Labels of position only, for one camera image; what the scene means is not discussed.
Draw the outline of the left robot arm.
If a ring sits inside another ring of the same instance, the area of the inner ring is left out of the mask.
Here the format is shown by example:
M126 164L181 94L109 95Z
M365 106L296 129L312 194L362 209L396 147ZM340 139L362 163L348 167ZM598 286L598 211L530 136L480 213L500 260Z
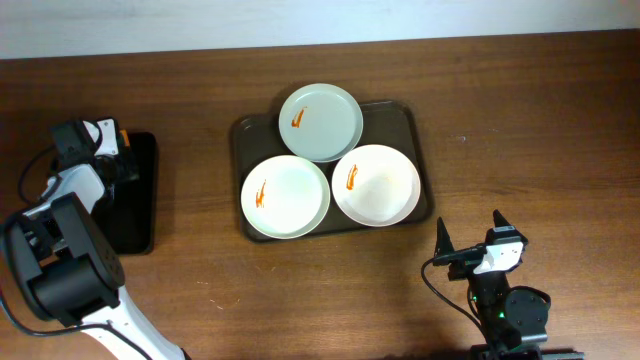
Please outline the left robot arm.
M185 359L134 303L120 258L153 249L158 150L68 150L53 159L45 192L7 219L1 246L27 307L59 330L25 326L39 338L82 333L118 359Z

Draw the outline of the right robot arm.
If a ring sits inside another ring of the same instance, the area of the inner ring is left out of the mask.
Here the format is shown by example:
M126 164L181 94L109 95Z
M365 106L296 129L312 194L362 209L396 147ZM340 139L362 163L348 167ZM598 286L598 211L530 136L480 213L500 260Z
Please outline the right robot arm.
M470 348L471 359L583 359L585 354L569 350L544 351L551 297L528 286L509 285L507 274L522 263L528 239L497 210L494 226L485 240L456 250L444 221L437 220L434 255L427 266L446 266L448 279L466 280L468 310L441 294L428 280L427 287L442 301L459 311L479 329L485 343Z

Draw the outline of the green orange sponge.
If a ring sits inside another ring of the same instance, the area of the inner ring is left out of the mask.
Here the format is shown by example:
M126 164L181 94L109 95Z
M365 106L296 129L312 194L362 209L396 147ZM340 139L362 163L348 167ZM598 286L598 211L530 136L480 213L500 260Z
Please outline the green orange sponge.
M130 147L129 137L128 137L127 131L124 129L121 129L119 131L119 145L120 147L123 147L123 148Z

